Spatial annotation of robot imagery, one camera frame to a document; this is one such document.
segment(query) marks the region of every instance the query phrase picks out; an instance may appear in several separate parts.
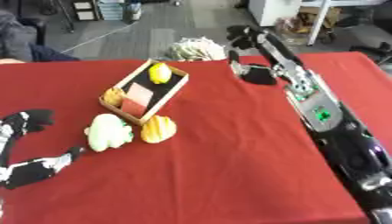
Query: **lemon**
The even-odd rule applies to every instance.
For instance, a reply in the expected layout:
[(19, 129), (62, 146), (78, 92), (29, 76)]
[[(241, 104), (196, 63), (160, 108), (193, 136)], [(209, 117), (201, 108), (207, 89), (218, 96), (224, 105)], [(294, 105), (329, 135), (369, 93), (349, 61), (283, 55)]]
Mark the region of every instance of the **lemon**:
[(150, 80), (155, 84), (163, 84), (172, 77), (172, 70), (165, 63), (157, 63), (150, 68)]

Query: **red block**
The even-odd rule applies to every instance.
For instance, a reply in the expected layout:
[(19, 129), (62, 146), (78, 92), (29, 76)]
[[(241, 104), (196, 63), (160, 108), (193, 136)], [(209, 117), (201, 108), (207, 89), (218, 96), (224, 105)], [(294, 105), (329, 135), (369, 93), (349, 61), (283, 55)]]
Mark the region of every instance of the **red block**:
[(133, 83), (122, 100), (121, 110), (125, 113), (141, 118), (150, 103), (153, 92), (146, 87)]
[(141, 118), (146, 109), (147, 109), (147, 106), (140, 105), (137, 102), (132, 101), (131, 99), (129, 99), (127, 97), (124, 97), (122, 99), (121, 110), (124, 111), (125, 113), (132, 115), (132, 116), (135, 116), (137, 118)]

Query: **white plush toy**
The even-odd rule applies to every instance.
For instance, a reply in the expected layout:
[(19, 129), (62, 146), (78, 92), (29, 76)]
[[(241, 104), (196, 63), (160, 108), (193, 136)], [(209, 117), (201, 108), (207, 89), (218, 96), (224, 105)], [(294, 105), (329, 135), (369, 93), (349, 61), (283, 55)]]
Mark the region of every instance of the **white plush toy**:
[(116, 115), (101, 114), (84, 130), (91, 149), (97, 152), (132, 142), (132, 128)]

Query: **gray carpet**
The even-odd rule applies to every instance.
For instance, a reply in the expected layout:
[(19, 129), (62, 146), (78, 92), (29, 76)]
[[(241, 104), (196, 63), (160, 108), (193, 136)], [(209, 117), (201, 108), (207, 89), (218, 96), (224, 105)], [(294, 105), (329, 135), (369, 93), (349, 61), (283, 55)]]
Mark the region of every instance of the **gray carpet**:
[[(35, 0), (24, 1), (24, 14), (38, 16)], [(65, 31), (61, 15), (43, 18), (48, 23), (47, 44), (56, 50), (84, 60), (145, 60), (162, 57), (169, 44), (182, 37), (204, 36), (227, 46), (227, 26), (254, 23), (246, 10), (233, 8), (235, 3), (236, 0), (183, 0), (179, 7), (169, 3), (146, 4), (141, 20), (134, 24), (122, 21), (76, 22), (75, 33)], [(296, 53), (336, 52), (347, 51), (352, 45), (378, 46), (381, 41), (392, 42), (391, 35), (372, 25), (338, 29), (336, 33), (338, 38), (331, 45), (317, 43), (312, 47), (293, 46), (292, 49)], [(249, 50), (241, 54), (257, 52)]]

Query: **table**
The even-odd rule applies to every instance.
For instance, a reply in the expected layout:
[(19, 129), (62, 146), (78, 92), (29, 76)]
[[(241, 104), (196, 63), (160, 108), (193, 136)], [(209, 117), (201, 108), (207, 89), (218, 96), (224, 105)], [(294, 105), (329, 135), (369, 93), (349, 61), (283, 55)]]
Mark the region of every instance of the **table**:
[[(302, 58), (392, 149), (391, 79), (357, 52)], [(0, 116), (30, 108), (56, 113), (54, 126), (17, 143), (12, 160), (85, 145), (83, 129), (108, 112), (97, 97), (142, 63), (0, 66)], [(135, 127), (135, 141), (121, 149), (89, 151), (55, 178), (2, 190), (4, 223), (366, 223), (284, 91), (237, 80), (226, 63), (171, 62), (190, 74), (158, 112), (177, 123), (174, 138), (143, 143)]]

